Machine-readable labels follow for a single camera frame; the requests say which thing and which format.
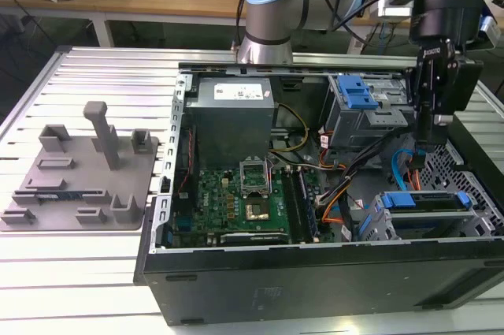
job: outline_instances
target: computer case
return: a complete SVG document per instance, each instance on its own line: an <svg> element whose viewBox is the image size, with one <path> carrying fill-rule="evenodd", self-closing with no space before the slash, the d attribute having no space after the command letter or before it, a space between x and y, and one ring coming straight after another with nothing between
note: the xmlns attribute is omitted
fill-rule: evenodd
<svg viewBox="0 0 504 335"><path fill-rule="evenodd" d="M176 147L180 112L191 108L187 102L198 94L189 90L184 98L184 88L195 81L187 76L222 78L232 73L234 77L250 78L264 74L274 81L271 76L278 74L291 82L294 76L309 74L363 73L362 68L319 71L313 66L255 69L181 65L181 70L173 99L170 123L175 130L172 144L167 143L168 154L170 147ZM292 89L292 84L284 84L283 88ZM449 143L461 164L443 151L441 156L432 156L435 168L447 173L445 180L449 178L478 196L482 207L486 199L491 201L497 216L502 216L504 176L457 118L450 126ZM166 165L174 163L174 158L165 159ZM466 182L462 176L465 174L475 180ZM430 184L427 177L424 173L425 186ZM362 195L378 189L377 183L364 183ZM460 236L338 244L154 248L153 244L166 236L157 229L166 222L170 209L169 192L160 192L146 212L135 283L150 287L169 326L453 309L504 281L504 225L500 222L496 222L494 236L480 239Z"/></svg>

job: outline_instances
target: electronic equipment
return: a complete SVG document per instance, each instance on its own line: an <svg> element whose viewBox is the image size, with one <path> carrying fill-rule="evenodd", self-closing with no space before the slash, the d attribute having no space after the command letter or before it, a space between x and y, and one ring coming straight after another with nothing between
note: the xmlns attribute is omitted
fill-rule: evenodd
<svg viewBox="0 0 504 335"><path fill-rule="evenodd" d="M504 176L457 118L416 167L407 71L348 63L180 65L137 260L169 325L450 309L504 280Z"/></svg>
<svg viewBox="0 0 504 335"><path fill-rule="evenodd" d="M363 9L398 21L411 17L409 40L419 46L417 65L406 76L414 109L415 160L447 140L455 111L464 110L483 70L467 50L493 48L500 30L484 0L246 0L246 34L238 61L292 63L291 33L300 28L335 31Z"/></svg>

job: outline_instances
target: motherboard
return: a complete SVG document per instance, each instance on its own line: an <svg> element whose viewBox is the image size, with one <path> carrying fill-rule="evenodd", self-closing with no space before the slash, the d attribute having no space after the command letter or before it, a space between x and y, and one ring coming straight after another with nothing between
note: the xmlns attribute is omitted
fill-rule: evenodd
<svg viewBox="0 0 504 335"><path fill-rule="evenodd" d="M212 247L266 241L264 236L285 244L303 241L305 235L312 239L317 229L310 228L310 203L321 191L315 171L292 173L265 164L263 173L251 168L257 166L261 164L240 166L241 170L202 169L195 212L175 218L176 243Z"/></svg>

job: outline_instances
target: open computer tower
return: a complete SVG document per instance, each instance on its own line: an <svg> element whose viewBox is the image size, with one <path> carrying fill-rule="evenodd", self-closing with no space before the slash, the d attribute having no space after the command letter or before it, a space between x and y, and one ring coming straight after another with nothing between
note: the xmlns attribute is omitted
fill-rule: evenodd
<svg viewBox="0 0 504 335"><path fill-rule="evenodd" d="M137 283L171 326L449 309L497 285L501 172L457 118L411 171L412 121L400 68L181 65Z"/></svg>

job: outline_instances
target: metal table surface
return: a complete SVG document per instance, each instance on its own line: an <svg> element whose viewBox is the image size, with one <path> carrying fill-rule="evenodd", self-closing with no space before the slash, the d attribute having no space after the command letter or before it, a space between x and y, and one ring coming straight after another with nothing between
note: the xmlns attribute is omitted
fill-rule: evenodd
<svg viewBox="0 0 504 335"><path fill-rule="evenodd" d="M181 61L233 61L227 51L74 48L56 53L0 126L0 207L28 171L45 124L90 135L88 100L105 100L118 135L149 128L161 157ZM414 64L412 58L297 54L310 65ZM504 172L504 110L479 84L465 126ZM161 161L150 184L158 187ZM360 315L169 328L147 287L132 283L139 231L0 233L0 333L503 333L504 284L454 311Z"/></svg>

